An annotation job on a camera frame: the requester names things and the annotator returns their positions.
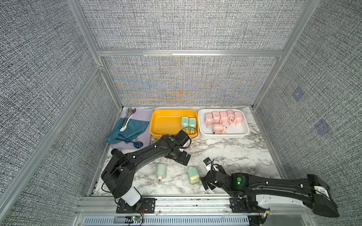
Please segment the green sharpener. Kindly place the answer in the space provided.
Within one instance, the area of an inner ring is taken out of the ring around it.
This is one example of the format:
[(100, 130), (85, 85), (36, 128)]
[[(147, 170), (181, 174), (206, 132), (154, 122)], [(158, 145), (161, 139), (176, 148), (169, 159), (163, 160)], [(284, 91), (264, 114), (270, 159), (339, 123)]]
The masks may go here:
[(189, 182), (194, 185), (194, 184), (197, 184), (199, 181), (200, 181), (200, 175), (199, 175), (199, 172), (196, 168), (194, 167), (190, 167), (188, 170), (187, 170), (187, 175), (188, 175), (188, 179), (189, 179)]
[(189, 129), (192, 132), (196, 131), (196, 129), (197, 129), (197, 119), (196, 118), (189, 118)]
[(182, 117), (182, 130), (188, 129), (189, 127), (189, 118), (188, 117)]
[(164, 164), (159, 164), (156, 169), (156, 177), (158, 183), (161, 184), (162, 180), (167, 177), (167, 166)]

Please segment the pink sharpener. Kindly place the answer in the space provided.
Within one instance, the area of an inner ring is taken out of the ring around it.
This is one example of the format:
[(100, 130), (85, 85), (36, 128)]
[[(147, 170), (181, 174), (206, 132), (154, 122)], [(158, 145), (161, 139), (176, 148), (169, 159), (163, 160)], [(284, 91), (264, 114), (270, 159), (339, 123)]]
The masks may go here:
[(243, 116), (242, 112), (234, 111), (234, 121), (233, 122), (236, 126), (241, 125), (243, 118), (244, 118), (244, 116)]
[(227, 129), (222, 123), (215, 123), (213, 125), (213, 133), (214, 134), (224, 134), (225, 130)]
[(229, 120), (227, 113), (226, 113), (225, 111), (221, 111), (221, 112), (219, 112), (219, 114), (220, 114), (220, 121), (219, 121), (219, 123), (220, 123), (220, 124), (227, 123), (228, 120)]
[(212, 113), (206, 113), (205, 114), (205, 126), (211, 126), (214, 123), (213, 114)]
[(213, 111), (212, 116), (213, 116), (213, 123), (220, 123), (221, 117), (219, 111)]
[(227, 110), (226, 111), (227, 117), (228, 117), (228, 123), (231, 125), (234, 122), (235, 114), (233, 110)]

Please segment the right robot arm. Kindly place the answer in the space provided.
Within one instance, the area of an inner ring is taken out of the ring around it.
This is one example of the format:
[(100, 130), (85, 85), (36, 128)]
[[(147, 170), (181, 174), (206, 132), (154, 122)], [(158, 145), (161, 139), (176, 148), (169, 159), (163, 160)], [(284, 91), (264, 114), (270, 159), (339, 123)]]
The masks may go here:
[(300, 204), (318, 216), (339, 217), (330, 186), (314, 174), (305, 179), (269, 179), (241, 172), (229, 175), (210, 158), (203, 163), (207, 170), (201, 178), (204, 189), (224, 190), (230, 196), (233, 213), (269, 212), (276, 205)]

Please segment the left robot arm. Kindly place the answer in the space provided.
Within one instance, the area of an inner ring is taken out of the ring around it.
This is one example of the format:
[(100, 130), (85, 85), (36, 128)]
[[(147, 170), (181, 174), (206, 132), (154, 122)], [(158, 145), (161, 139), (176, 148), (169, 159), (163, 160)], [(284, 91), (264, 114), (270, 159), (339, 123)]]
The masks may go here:
[(141, 207), (141, 194), (133, 187), (135, 173), (150, 162), (165, 157), (184, 166), (188, 165), (190, 154), (184, 146), (191, 143), (189, 135), (181, 130), (176, 135), (163, 135), (154, 144), (131, 153), (118, 149), (111, 151), (112, 158), (101, 174), (101, 179), (116, 199), (129, 206)]

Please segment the yellow plastic tray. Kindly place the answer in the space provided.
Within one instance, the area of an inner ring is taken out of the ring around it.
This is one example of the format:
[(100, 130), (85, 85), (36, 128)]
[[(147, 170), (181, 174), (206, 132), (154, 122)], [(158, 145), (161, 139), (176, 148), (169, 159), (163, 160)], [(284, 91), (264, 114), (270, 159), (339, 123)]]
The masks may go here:
[(176, 135), (182, 130), (182, 117), (196, 118), (197, 129), (192, 132), (184, 129), (190, 138), (195, 138), (199, 132), (198, 113), (191, 109), (158, 109), (153, 112), (150, 122), (150, 133), (154, 138), (162, 135)]

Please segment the white plastic tray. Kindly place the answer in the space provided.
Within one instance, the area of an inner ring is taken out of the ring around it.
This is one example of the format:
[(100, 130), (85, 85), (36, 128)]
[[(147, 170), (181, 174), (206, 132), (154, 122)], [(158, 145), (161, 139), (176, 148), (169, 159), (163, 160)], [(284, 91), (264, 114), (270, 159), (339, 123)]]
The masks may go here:
[(199, 119), (199, 131), (201, 133), (201, 135), (204, 138), (243, 138), (246, 135), (249, 134), (249, 127), (248, 127), (248, 123), (247, 120), (244, 116), (243, 113), (243, 120), (240, 126), (236, 126), (234, 123), (232, 123), (231, 125), (227, 122), (224, 123), (223, 125), (227, 127), (227, 129), (225, 130), (224, 134), (214, 134), (213, 133), (213, 125), (215, 123), (213, 123), (211, 126), (206, 127), (205, 126), (205, 114), (206, 113), (212, 113), (213, 111), (227, 111), (227, 110), (233, 110), (233, 111), (240, 111), (238, 109), (201, 109), (198, 112), (198, 119)]

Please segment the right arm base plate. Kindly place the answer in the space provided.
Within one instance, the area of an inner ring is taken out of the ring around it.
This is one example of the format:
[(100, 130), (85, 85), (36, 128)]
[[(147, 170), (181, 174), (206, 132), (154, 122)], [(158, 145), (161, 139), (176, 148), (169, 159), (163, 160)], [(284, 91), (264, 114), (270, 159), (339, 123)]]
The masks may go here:
[(270, 212), (270, 208), (263, 208), (258, 205), (253, 198), (230, 198), (230, 208), (233, 213), (265, 213)]

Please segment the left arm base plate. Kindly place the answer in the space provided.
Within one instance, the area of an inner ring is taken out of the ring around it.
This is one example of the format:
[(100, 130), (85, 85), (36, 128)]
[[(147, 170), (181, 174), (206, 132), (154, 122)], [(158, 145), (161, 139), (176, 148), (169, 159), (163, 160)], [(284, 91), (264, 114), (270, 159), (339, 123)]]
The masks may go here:
[(154, 213), (155, 205), (155, 198), (141, 197), (141, 199), (135, 205), (129, 205), (126, 201), (120, 198), (117, 203), (116, 213)]

